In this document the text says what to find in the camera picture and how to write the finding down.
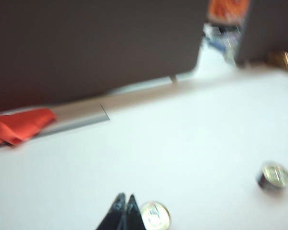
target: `white table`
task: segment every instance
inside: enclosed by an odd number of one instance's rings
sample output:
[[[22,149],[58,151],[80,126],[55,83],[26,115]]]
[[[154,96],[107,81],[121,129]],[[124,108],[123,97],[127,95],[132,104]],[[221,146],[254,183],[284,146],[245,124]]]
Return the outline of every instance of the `white table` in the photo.
[[[178,78],[87,100],[110,121],[0,148],[0,230],[94,230],[119,192],[164,203],[172,230],[288,230],[288,190],[256,182],[266,160],[288,168],[288,73],[204,48]]]

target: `gold coin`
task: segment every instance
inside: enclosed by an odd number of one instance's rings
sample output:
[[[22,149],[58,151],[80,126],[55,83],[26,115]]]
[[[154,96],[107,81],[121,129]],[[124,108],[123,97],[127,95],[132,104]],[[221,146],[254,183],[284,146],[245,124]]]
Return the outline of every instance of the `gold coin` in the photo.
[[[171,217],[167,208],[157,202],[148,202],[141,207],[141,216],[146,230],[167,230]]]

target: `orange object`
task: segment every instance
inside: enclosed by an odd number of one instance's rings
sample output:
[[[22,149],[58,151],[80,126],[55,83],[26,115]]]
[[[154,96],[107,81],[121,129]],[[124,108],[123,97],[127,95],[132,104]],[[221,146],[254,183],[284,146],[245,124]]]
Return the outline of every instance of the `orange object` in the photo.
[[[47,108],[13,115],[0,115],[0,143],[5,141],[12,145],[19,145],[55,118],[54,113]]]
[[[208,11],[221,19],[243,17],[248,5],[249,0],[210,0]]]

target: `dark gray panel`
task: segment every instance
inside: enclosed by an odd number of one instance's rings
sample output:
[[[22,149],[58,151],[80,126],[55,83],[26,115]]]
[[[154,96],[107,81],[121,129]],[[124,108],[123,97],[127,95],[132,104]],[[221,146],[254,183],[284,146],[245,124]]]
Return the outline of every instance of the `dark gray panel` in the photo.
[[[189,71],[206,0],[0,0],[0,111]]]
[[[269,51],[282,49],[288,49],[288,0],[252,0],[236,62],[264,60]]]

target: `coin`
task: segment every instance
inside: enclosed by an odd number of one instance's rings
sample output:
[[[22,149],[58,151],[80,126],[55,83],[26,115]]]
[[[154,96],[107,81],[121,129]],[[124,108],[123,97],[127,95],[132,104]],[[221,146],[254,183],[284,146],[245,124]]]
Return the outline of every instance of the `coin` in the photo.
[[[167,208],[158,202],[148,202],[141,207],[141,216],[146,230],[167,230],[171,217]]]
[[[275,190],[288,187],[288,171],[277,163],[265,164],[258,184],[265,189]]]

